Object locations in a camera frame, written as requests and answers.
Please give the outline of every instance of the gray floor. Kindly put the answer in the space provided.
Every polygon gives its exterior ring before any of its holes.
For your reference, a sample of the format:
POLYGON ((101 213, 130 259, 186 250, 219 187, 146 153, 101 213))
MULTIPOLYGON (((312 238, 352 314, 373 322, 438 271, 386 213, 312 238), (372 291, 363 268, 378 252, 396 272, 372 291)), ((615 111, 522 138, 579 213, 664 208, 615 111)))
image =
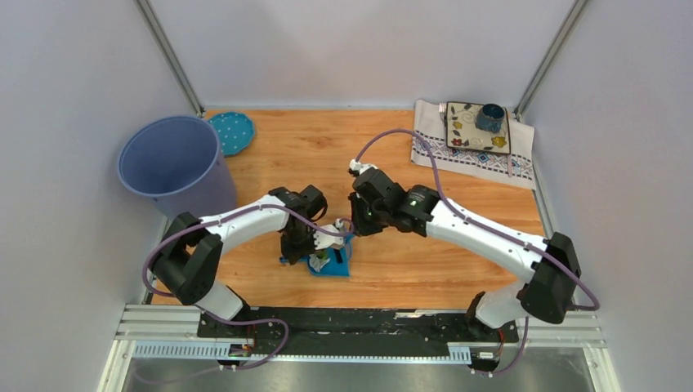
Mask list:
MULTIPOLYGON (((507 350, 509 361, 515 354, 507 350)), ((214 367, 201 360, 133 359, 137 374, 147 380, 165 381, 214 367)), ((169 385, 126 382, 131 392, 182 391, 593 391, 582 350, 527 350, 512 372, 492 379, 469 374, 466 366, 394 365, 367 363, 273 362, 246 372, 211 372, 169 385)))

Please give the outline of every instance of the trash bin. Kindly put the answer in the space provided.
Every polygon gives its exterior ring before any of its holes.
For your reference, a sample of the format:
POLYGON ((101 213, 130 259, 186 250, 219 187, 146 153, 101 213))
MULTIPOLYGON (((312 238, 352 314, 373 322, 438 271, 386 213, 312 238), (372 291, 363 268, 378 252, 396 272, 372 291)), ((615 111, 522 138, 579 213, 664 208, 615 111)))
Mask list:
POLYGON ((168 219, 182 212, 216 215, 236 208, 236 188, 218 134, 190 116, 162 118, 142 128, 118 157, 118 177, 154 201, 168 219))

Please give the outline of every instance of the square plate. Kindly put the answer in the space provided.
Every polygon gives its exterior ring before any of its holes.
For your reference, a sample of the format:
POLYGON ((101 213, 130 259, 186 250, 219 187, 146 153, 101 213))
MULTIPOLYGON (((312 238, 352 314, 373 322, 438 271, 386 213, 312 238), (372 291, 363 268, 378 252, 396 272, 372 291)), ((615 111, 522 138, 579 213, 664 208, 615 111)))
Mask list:
POLYGON ((510 123, 505 119, 499 133, 476 127, 476 115, 482 104, 448 102, 445 112, 445 143, 451 149, 474 149, 496 154, 510 154, 510 123))

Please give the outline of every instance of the yellow flower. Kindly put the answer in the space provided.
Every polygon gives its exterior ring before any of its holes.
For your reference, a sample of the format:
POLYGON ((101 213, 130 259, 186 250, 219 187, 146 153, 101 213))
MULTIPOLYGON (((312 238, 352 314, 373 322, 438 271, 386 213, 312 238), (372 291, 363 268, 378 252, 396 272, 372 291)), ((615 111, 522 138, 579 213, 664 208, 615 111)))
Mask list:
POLYGON ((505 141, 505 138, 502 136, 492 137, 491 142, 500 148, 504 147, 507 144, 507 142, 505 141))

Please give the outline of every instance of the scalloped blue plate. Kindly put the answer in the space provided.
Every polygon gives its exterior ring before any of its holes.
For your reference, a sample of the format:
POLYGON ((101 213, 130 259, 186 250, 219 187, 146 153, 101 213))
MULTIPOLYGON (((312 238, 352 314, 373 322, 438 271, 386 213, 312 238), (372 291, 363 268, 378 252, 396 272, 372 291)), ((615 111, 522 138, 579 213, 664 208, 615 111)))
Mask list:
POLYGON ((250 145, 255 136, 255 124, 242 113, 219 113, 208 122, 219 133, 221 151, 225 157, 241 152, 250 145))

